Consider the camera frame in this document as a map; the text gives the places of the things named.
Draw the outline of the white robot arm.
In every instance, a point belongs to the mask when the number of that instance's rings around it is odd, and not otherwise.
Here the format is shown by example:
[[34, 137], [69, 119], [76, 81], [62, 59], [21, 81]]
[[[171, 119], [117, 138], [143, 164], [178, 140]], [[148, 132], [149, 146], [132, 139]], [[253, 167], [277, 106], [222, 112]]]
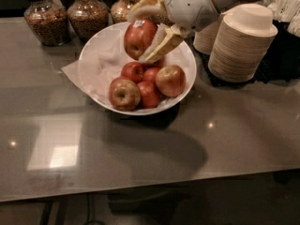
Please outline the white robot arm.
[[138, 60], [153, 64], [175, 49], [190, 33], [202, 31], [216, 21], [221, 12], [241, 3], [256, 1], [259, 0], [140, 0], [127, 15], [130, 22], [165, 15], [173, 26], [160, 29]]

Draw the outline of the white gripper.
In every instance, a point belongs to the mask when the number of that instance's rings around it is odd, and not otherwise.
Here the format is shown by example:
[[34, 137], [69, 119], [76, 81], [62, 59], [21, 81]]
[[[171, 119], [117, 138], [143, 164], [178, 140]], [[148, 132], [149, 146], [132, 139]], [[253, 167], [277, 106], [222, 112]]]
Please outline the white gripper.
[[218, 19], [213, 0], [140, 0], [127, 14], [131, 23], [151, 16], [166, 16], [175, 24], [162, 24], [151, 45], [139, 57], [145, 64], [154, 64], [178, 47], [193, 30], [202, 31]]

